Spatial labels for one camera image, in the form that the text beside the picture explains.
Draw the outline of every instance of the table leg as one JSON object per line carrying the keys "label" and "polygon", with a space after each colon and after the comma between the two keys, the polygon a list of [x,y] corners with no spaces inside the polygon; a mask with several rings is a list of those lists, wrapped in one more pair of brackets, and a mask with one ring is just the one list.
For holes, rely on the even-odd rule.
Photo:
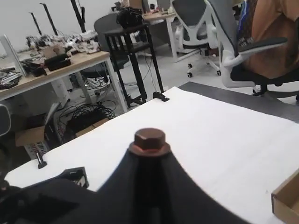
{"label": "table leg", "polygon": [[168,35],[169,35],[173,60],[174,60],[174,62],[177,62],[178,61],[177,46],[175,43],[173,31],[171,28],[171,18],[166,19],[166,24],[167,24],[167,29],[168,29]]}
{"label": "table leg", "polygon": [[80,85],[80,87],[81,87],[83,93],[84,93],[86,102],[87,102],[88,104],[91,104],[91,103],[92,103],[92,99],[91,99],[90,96],[89,96],[89,93],[88,93],[88,91],[87,91],[87,88],[86,88],[86,86],[85,86],[85,83],[84,83],[84,81],[83,81],[83,78],[82,78],[81,73],[78,71],[78,72],[75,73],[75,76],[76,76],[76,78],[77,78],[77,81],[78,81],[78,83],[79,83],[79,85]]}
{"label": "table leg", "polygon": [[107,70],[108,70],[109,76],[110,76],[111,81],[112,81],[112,86],[113,86],[114,91],[116,93],[116,98],[117,98],[119,104],[121,105],[121,108],[122,108],[123,112],[126,113],[126,112],[128,112],[127,105],[126,105],[125,100],[122,96],[121,89],[118,85],[117,76],[114,72],[114,69],[113,69],[110,58],[107,59]]}

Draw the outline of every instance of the metal stand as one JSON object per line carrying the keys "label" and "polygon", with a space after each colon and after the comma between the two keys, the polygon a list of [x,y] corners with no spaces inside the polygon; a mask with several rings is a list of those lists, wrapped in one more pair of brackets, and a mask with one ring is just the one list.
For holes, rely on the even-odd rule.
{"label": "metal stand", "polygon": [[54,34],[55,34],[56,36],[58,36],[57,30],[56,30],[55,25],[54,25],[54,23],[53,23],[53,20],[52,20],[52,18],[51,18],[50,12],[48,11],[48,7],[47,7],[47,5],[46,5],[45,3],[40,3],[40,4],[43,5],[43,7],[45,8],[46,14],[47,14],[48,19],[49,19],[49,21],[50,21],[50,24],[51,24],[51,26],[52,26],[52,28],[53,28]]}
{"label": "metal stand", "polygon": [[34,23],[35,23],[35,25],[36,25],[36,28],[37,28],[37,30],[38,30],[38,33],[39,33],[40,35],[43,35],[42,32],[41,32],[41,29],[39,28],[39,25],[38,25],[38,23],[37,23],[37,21],[36,21],[36,17],[34,16],[33,13],[30,13],[30,14],[32,15],[32,18],[33,18],[33,21],[34,21]]}
{"label": "metal stand", "polygon": [[71,0],[71,5],[74,8],[74,11],[75,11],[77,20],[79,22],[79,26],[81,28],[81,31],[82,31],[82,33],[85,33],[86,32],[86,29],[85,29],[85,8],[84,7],[80,8],[81,13],[82,13],[82,16],[81,16],[80,12],[79,12],[79,9],[77,7],[77,4],[76,4],[76,0]]}
{"label": "metal stand", "polygon": [[[137,45],[132,44],[130,34],[135,33],[137,31],[139,31],[140,33],[146,34],[147,42],[139,42]],[[160,91],[161,91],[161,93],[164,92],[163,84],[162,84],[162,80],[161,80],[161,76],[160,76],[160,72],[159,72],[159,68],[158,68],[158,63],[157,63],[157,59],[156,59],[156,54],[154,51],[153,42],[151,39],[151,34],[150,34],[148,24],[142,24],[142,25],[139,25],[139,26],[136,26],[133,28],[128,28],[128,29],[119,28],[116,30],[111,30],[111,31],[106,32],[104,35],[106,37],[106,41],[107,41],[109,51],[111,54],[111,60],[115,66],[115,70],[118,75],[118,78],[119,78],[119,81],[121,84],[121,88],[122,88],[122,92],[125,96],[128,108],[131,107],[132,103],[142,105],[146,102],[146,99],[147,99],[147,93],[146,93],[144,83],[142,80],[142,76],[140,73],[138,60],[136,58],[136,53],[138,53],[138,52],[144,51],[145,49],[150,49],[151,58],[154,63]],[[125,45],[122,43],[121,37],[124,38]],[[140,96],[138,96],[136,98],[131,98],[127,94],[124,82],[121,77],[120,69],[117,66],[116,56],[119,54],[122,54],[122,55],[126,54],[130,57],[130,60],[132,63],[132,68],[133,68],[136,82],[137,82],[137,86],[138,86],[139,92],[140,92]]]}

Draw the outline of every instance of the white paper sheet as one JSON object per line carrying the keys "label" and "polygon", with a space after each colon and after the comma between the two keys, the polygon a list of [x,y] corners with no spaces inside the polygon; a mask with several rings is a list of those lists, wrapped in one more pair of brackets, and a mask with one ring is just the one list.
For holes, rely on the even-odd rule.
{"label": "white paper sheet", "polygon": [[7,175],[25,187],[68,168],[86,168],[97,190],[144,127],[159,128],[190,177],[226,208],[255,224],[282,223],[271,211],[271,192],[299,167],[299,125],[178,88],[168,102],[154,99]]}

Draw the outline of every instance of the electronic equipment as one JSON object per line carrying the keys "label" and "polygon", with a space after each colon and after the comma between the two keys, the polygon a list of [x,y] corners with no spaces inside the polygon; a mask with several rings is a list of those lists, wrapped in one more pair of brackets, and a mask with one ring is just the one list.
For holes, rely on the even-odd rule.
{"label": "electronic equipment", "polygon": [[144,23],[142,10],[131,7],[122,8],[117,15],[116,22],[124,29],[141,25]]}
{"label": "electronic equipment", "polygon": [[0,42],[2,43],[2,46],[7,53],[7,56],[14,62],[16,72],[20,72],[23,76],[26,76],[27,73],[26,73],[25,69],[23,68],[23,66],[18,58],[18,55],[17,55],[16,51],[14,50],[8,37],[6,35],[0,36]]}
{"label": "electronic equipment", "polygon": [[47,66],[50,71],[61,69],[69,65],[71,65],[71,60],[67,54],[57,55],[45,60],[45,66]]}

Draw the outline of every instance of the floor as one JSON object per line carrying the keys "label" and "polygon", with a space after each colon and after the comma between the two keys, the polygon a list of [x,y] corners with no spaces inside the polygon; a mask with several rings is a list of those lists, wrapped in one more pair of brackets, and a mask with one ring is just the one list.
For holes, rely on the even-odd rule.
{"label": "floor", "polygon": [[[209,65],[206,65],[205,59],[199,55],[195,54],[185,60],[182,60],[180,62],[174,63],[172,59],[171,50],[168,46],[164,46],[163,48],[160,48],[157,52],[157,60],[158,60],[158,66],[160,70],[160,74],[163,81],[163,86],[165,89],[170,89],[174,86],[179,87],[187,82],[195,82],[205,85],[210,85],[218,88],[228,89],[226,88],[222,81],[221,77],[217,76],[216,71],[212,69]],[[146,88],[146,91],[148,93],[148,100],[152,99],[152,93],[157,89],[159,91],[159,86],[156,79],[156,74],[154,70],[153,64],[151,65],[151,73],[148,72],[148,64],[150,64],[150,59],[144,59],[144,57],[140,56],[138,58],[139,64],[140,64],[140,70],[142,72],[142,77],[144,78],[144,85]],[[187,76],[187,69],[188,69],[188,63],[192,63],[195,67],[195,70],[193,72],[193,77],[188,78]],[[121,70],[121,75],[123,77],[123,80],[125,83],[130,83],[135,81],[135,76],[132,71],[132,67],[128,66]],[[132,97],[136,97],[139,95],[139,90],[137,86],[126,86],[126,89],[128,91],[128,94],[130,94]],[[277,90],[277,91],[297,91],[299,90],[299,82],[290,83],[290,84],[284,84],[281,87],[275,87],[275,86],[269,86],[270,90]],[[245,94],[252,94],[252,88],[237,88],[237,89],[229,89],[231,91],[241,92]],[[284,102],[289,104],[296,104],[296,98],[286,98],[283,99]]]}

